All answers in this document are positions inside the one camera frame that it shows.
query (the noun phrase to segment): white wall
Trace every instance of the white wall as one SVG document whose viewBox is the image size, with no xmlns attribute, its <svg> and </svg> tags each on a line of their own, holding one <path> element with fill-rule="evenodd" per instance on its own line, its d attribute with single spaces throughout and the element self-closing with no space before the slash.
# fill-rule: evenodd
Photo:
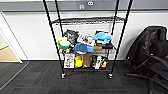
<svg viewBox="0 0 168 94">
<path fill-rule="evenodd" d="M 25 54 L 20 48 L 9 24 L 7 23 L 5 15 L 2 12 L 0 12 L 0 34 L 5 42 L 9 45 L 13 53 L 16 55 L 20 63 L 22 63 L 21 59 L 26 60 Z"/>
<path fill-rule="evenodd" d="M 45 12 L 5 12 L 7 22 L 11 26 L 15 36 L 24 49 L 29 60 L 55 60 L 58 59 L 48 20 Z M 108 11 L 77 11 L 61 12 L 61 17 L 95 17 L 112 16 Z M 119 12 L 119 16 L 125 17 L 124 12 Z M 57 15 L 51 13 L 52 20 L 57 19 Z M 135 37 L 149 25 L 163 25 L 168 27 L 168 11 L 161 12 L 131 12 L 126 26 L 122 45 L 118 59 L 124 60 L 127 51 Z M 112 24 L 97 25 L 66 25 L 66 29 L 72 29 L 83 33 L 94 34 L 96 30 L 111 31 Z M 123 23 L 117 23 L 114 30 L 113 43 L 117 46 Z M 61 36 L 59 26 L 55 26 L 57 38 Z"/>
<path fill-rule="evenodd" d="M 4 48 L 8 46 L 7 42 L 5 41 L 5 39 L 2 37 L 2 35 L 0 34 L 0 49 Z"/>
</svg>

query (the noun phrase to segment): office chair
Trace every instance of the office chair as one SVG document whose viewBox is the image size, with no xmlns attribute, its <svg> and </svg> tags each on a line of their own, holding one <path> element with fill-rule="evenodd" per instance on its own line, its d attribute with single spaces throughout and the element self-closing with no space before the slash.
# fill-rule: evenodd
<svg viewBox="0 0 168 94">
<path fill-rule="evenodd" d="M 148 26 L 135 39 L 126 56 L 125 64 L 132 65 L 141 73 L 126 73 L 125 76 L 148 79 L 148 94 L 152 94 L 153 82 L 168 90 L 167 86 L 153 79 L 158 76 L 160 79 L 168 81 L 168 62 L 163 59 L 168 55 L 166 32 L 166 27 Z"/>
</svg>

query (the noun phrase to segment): box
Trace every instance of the box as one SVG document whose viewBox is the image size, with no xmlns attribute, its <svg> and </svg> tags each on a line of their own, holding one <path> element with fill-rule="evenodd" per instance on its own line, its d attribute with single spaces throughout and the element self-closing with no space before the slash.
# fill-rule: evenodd
<svg viewBox="0 0 168 94">
<path fill-rule="evenodd" d="M 94 50 L 102 50 L 102 46 L 94 46 Z"/>
<path fill-rule="evenodd" d="M 65 54 L 64 68 L 74 68 L 75 54 Z"/>
<path fill-rule="evenodd" d="M 90 67 L 91 62 L 92 62 L 92 54 L 91 53 L 86 53 L 81 55 L 82 62 L 83 62 L 83 68 Z"/>
<path fill-rule="evenodd" d="M 93 36 L 84 34 L 84 33 L 79 33 L 77 42 L 80 42 L 89 46 L 94 46 L 95 44 L 95 40 L 93 40 Z"/>
</svg>

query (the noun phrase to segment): electrical outlet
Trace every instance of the electrical outlet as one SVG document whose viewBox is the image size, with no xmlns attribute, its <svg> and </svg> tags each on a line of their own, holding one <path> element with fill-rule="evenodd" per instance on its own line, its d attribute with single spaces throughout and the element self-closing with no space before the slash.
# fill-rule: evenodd
<svg viewBox="0 0 168 94">
<path fill-rule="evenodd" d="M 93 1 L 88 1 L 89 6 L 93 6 Z"/>
<path fill-rule="evenodd" d="M 85 6 L 84 5 L 79 5 L 79 9 L 85 9 Z"/>
</svg>

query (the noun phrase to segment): cardboard box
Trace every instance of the cardboard box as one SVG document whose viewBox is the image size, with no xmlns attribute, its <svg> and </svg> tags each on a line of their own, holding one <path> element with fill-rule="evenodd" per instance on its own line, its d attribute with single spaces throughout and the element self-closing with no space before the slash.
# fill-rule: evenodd
<svg viewBox="0 0 168 94">
<path fill-rule="evenodd" d="M 81 55 L 82 62 L 83 62 L 83 68 L 90 67 L 92 62 L 92 54 L 86 53 Z"/>
<path fill-rule="evenodd" d="M 102 50 L 102 46 L 94 46 L 94 50 Z"/>
</svg>

